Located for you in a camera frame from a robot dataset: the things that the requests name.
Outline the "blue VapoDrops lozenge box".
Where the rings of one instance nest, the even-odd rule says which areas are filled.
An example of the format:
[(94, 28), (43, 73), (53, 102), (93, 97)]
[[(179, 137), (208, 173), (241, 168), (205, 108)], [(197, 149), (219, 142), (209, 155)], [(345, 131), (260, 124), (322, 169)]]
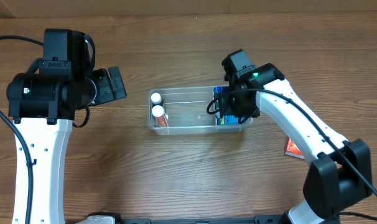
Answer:
[[(229, 87), (228, 86), (215, 86), (213, 88), (214, 97), (220, 95), (221, 93), (228, 92)], [(238, 124), (239, 118), (235, 117), (232, 114), (224, 114), (223, 116), (220, 114), (220, 112), (217, 112), (215, 114), (216, 119), (216, 125), (230, 125), (230, 124)]]

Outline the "dark tube with white cap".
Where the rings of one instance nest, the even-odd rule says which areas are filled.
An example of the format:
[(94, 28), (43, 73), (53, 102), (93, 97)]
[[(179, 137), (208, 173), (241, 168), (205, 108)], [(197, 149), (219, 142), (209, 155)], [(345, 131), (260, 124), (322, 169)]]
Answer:
[(164, 99), (162, 98), (160, 93), (153, 93), (150, 97), (152, 106), (163, 106)]

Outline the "orange tube with white cap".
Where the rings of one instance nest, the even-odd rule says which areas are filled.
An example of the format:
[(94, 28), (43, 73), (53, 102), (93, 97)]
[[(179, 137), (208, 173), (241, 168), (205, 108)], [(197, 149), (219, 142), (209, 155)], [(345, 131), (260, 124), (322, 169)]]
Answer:
[(165, 110), (163, 106), (161, 105), (153, 106), (151, 113), (153, 117), (155, 117), (160, 127), (167, 128), (169, 126), (167, 123), (167, 118), (166, 118)]

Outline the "red Panadol box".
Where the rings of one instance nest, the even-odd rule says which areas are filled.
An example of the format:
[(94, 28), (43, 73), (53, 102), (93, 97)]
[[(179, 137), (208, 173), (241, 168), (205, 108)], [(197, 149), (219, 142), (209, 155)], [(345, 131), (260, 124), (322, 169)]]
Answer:
[(300, 152), (299, 148), (295, 145), (291, 138), (287, 138), (284, 154), (287, 156), (304, 159), (303, 154)]

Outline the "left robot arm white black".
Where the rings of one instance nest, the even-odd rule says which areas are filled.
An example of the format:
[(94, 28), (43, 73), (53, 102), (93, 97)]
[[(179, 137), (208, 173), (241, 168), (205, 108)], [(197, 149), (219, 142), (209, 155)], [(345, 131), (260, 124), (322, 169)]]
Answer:
[(92, 38), (46, 29), (43, 56), (6, 90), (17, 129), (14, 223), (63, 223), (63, 181), (75, 113), (127, 96), (118, 67), (95, 68)]

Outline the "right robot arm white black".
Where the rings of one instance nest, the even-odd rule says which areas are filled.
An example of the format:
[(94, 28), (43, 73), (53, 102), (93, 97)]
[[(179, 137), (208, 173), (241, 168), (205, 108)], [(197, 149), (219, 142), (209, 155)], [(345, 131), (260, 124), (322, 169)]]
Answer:
[(294, 92), (271, 63), (253, 65), (244, 50), (221, 63), (228, 91), (215, 95), (211, 106), (220, 116), (232, 115), (238, 124), (266, 113), (294, 141), (308, 162), (304, 201), (276, 223), (339, 223), (344, 209), (373, 193), (371, 155), (361, 139), (350, 142), (326, 125)]

